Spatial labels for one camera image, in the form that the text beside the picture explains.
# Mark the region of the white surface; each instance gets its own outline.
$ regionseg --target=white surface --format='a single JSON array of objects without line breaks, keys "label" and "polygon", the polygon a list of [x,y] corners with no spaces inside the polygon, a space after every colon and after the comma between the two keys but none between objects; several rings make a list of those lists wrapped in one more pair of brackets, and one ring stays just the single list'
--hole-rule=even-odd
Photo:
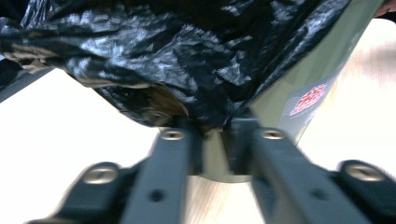
[{"label": "white surface", "polygon": [[157,132],[52,71],[0,104],[0,223],[46,217],[83,169],[101,161],[131,166]]}]

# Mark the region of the wrinkled plastic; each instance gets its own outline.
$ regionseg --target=wrinkled plastic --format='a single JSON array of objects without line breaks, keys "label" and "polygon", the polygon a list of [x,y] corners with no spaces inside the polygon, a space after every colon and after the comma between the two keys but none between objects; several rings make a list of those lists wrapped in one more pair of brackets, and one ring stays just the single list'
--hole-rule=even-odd
[{"label": "wrinkled plastic", "polygon": [[32,0],[0,52],[55,66],[131,119],[222,128],[301,60],[348,0]]}]

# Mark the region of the red label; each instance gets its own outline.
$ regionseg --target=red label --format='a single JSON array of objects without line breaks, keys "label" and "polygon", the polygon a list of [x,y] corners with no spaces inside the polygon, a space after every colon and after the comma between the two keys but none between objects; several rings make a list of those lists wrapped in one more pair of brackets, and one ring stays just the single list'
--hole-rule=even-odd
[{"label": "red label", "polygon": [[295,115],[303,110],[307,109],[309,106],[314,105],[317,103],[320,98],[324,95],[324,89],[326,85],[318,85],[312,88],[311,91],[307,92],[303,97],[300,98],[296,106],[293,110],[291,110],[290,114]]}]

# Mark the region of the metal screw head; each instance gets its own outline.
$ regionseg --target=metal screw head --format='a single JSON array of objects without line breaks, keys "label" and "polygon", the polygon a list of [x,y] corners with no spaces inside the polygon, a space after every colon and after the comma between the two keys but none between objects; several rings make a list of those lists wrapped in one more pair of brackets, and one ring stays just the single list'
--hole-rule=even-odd
[{"label": "metal screw head", "polygon": [[169,131],[165,132],[161,135],[161,138],[164,140],[180,140],[184,138],[184,133],[176,132],[176,131]]},{"label": "metal screw head", "polygon": [[282,139],[285,138],[285,135],[279,131],[267,130],[262,133],[262,137],[267,139]]},{"label": "metal screw head", "polygon": [[100,167],[90,170],[84,175],[83,180],[87,184],[107,184],[112,182],[119,175],[113,167]]},{"label": "metal screw head", "polygon": [[381,181],[384,179],[384,176],[376,169],[365,165],[349,165],[346,172],[362,181]]}]

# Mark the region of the trash bag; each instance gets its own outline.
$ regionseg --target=trash bag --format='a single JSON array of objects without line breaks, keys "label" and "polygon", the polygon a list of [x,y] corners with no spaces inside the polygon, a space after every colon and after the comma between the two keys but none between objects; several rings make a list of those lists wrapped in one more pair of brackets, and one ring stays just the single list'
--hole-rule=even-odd
[{"label": "trash bag", "polygon": [[226,127],[330,31],[349,0],[31,0],[0,52],[54,66],[148,126]]}]

